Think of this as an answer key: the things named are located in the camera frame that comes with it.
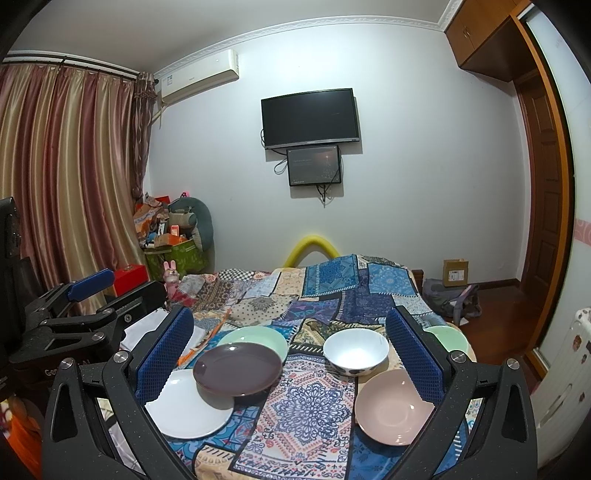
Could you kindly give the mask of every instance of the pink bunny toy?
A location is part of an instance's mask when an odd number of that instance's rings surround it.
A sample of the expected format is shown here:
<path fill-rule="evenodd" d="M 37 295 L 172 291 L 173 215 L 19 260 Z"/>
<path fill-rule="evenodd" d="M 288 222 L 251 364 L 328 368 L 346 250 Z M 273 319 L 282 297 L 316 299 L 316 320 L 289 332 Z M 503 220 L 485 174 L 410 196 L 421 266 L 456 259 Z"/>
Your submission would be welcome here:
<path fill-rule="evenodd" d="M 172 300 L 174 294 L 177 291 L 180 276 L 177 272 L 177 264 L 174 260 L 170 262 L 164 262 L 164 283 L 166 284 L 166 291 L 168 292 L 168 299 Z"/>

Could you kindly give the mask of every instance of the yellow arch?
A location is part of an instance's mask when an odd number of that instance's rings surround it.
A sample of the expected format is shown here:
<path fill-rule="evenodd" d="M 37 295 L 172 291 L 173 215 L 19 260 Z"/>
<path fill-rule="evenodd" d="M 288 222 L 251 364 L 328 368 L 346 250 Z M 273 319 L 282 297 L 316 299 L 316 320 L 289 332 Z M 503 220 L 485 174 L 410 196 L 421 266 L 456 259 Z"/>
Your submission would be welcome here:
<path fill-rule="evenodd" d="M 340 256 L 339 253 L 336 251 L 336 248 L 333 247 L 332 244 L 326 238 L 323 238 L 320 235 L 308 235 L 301 239 L 298 242 L 298 244 L 294 247 L 294 249 L 290 253 L 290 256 L 287 257 L 287 260 L 285 261 L 283 268 L 295 267 L 297 264 L 296 262 L 302 254 L 302 252 L 310 245 L 317 245 L 322 250 L 324 250 L 330 258 Z"/>

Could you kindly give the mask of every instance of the blue gripper pad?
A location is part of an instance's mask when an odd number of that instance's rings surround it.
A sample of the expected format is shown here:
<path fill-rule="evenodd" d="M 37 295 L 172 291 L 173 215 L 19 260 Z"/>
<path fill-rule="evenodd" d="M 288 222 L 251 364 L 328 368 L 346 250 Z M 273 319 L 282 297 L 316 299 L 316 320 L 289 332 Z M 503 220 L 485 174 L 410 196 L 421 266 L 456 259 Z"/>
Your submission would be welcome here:
<path fill-rule="evenodd" d="M 386 315 L 386 334 L 421 398 L 440 405 L 445 396 L 443 373 L 397 309 Z"/>
<path fill-rule="evenodd" d="M 109 288 L 115 281 L 115 274 L 112 270 L 105 268 L 100 272 L 91 275 L 90 277 L 83 278 L 80 281 L 74 283 L 70 290 L 68 290 L 68 300 L 70 301 L 82 301 L 89 297 Z"/>
<path fill-rule="evenodd" d="M 193 334 L 193 325 L 191 310 L 181 309 L 138 368 L 135 398 L 140 405 L 156 400 L 162 392 Z"/>

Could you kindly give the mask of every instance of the box label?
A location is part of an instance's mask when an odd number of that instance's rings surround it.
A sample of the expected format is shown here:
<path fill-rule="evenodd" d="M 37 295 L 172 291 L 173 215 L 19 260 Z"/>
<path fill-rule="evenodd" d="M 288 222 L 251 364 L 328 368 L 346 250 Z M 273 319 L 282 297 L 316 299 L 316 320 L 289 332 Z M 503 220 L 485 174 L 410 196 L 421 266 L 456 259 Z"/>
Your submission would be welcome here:
<path fill-rule="evenodd" d="M 448 281 L 464 281 L 464 270 L 450 270 L 447 273 Z"/>

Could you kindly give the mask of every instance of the air conditioner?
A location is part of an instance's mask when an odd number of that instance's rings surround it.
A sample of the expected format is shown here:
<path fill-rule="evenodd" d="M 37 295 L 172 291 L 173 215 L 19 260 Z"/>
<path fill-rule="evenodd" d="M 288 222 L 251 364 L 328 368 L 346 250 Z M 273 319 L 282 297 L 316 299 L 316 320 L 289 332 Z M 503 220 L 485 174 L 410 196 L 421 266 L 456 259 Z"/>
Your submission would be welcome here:
<path fill-rule="evenodd" d="M 162 102 L 170 105 L 238 78 L 238 54 L 225 50 L 194 61 L 161 79 Z"/>

